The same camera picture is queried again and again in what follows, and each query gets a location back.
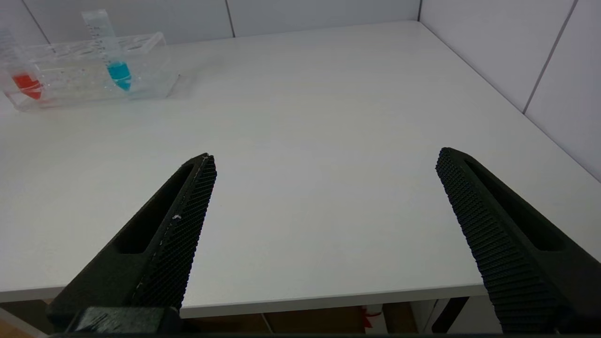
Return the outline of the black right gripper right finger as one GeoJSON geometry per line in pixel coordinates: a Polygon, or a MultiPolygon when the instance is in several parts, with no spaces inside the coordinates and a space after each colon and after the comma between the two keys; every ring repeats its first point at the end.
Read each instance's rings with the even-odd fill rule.
{"type": "Polygon", "coordinates": [[[504,332],[599,332],[601,265],[472,156],[436,172],[504,332]]]}

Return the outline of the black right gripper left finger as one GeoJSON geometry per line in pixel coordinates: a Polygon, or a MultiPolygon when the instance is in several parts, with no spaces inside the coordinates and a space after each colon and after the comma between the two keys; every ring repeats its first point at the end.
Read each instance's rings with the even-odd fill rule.
{"type": "Polygon", "coordinates": [[[88,307],[182,308],[216,178],[212,155],[183,163],[54,298],[54,327],[88,307]]]}

